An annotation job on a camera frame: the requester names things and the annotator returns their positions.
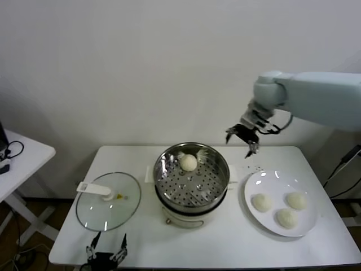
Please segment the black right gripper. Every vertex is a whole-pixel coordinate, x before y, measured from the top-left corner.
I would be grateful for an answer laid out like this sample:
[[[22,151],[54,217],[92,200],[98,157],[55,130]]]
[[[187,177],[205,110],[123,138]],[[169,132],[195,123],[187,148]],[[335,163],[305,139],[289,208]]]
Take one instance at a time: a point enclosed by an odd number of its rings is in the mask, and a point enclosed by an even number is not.
[[[226,144],[229,143],[232,136],[237,136],[242,141],[248,144],[249,150],[245,158],[257,154],[259,149],[259,137],[256,135],[254,129],[248,129],[242,124],[236,124],[235,127],[226,130]]]

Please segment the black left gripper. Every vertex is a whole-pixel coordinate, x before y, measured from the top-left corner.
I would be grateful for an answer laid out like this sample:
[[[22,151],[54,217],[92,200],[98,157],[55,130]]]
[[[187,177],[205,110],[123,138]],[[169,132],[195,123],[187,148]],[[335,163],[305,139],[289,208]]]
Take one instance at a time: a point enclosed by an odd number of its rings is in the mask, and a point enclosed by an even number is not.
[[[81,270],[108,271],[116,270],[127,256],[127,234],[124,235],[121,248],[116,253],[95,252],[101,232],[92,239],[91,244],[86,247],[87,262],[81,265]]]

